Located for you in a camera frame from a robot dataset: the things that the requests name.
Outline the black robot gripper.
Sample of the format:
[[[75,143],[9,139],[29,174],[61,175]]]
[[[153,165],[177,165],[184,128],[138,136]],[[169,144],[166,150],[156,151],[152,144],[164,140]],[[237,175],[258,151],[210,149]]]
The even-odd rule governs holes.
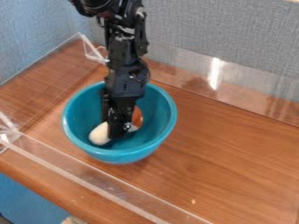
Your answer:
[[[137,59],[130,64],[106,62],[107,75],[101,90],[101,120],[107,125],[107,136],[121,138],[130,127],[136,100],[145,94],[150,73],[145,62]]]

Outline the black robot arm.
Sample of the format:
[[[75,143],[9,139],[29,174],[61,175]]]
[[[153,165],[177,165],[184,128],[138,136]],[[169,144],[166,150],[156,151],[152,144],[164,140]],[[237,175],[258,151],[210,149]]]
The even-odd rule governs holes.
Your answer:
[[[136,101],[145,94],[150,72],[142,0],[67,0],[77,13],[95,18],[103,28],[107,75],[103,79],[102,121],[107,138],[122,137],[132,127]]]

